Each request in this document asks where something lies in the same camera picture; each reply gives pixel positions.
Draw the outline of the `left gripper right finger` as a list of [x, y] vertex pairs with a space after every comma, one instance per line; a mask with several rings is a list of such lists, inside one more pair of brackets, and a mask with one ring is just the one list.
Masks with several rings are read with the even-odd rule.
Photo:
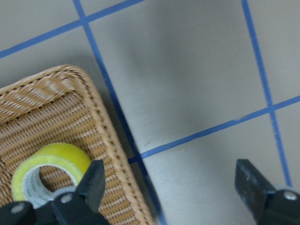
[[248, 159], [237, 159], [235, 190], [257, 225], [298, 225], [300, 194], [275, 188]]

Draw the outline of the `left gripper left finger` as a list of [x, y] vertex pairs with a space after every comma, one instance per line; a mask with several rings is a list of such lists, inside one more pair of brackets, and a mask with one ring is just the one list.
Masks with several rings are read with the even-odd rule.
[[2, 225], [108, 225], [98, 212], [105, 191], [103, 160], [94, 160], [74, 191], [60, 191], [39, 208], [28, 201], [0, 208]]

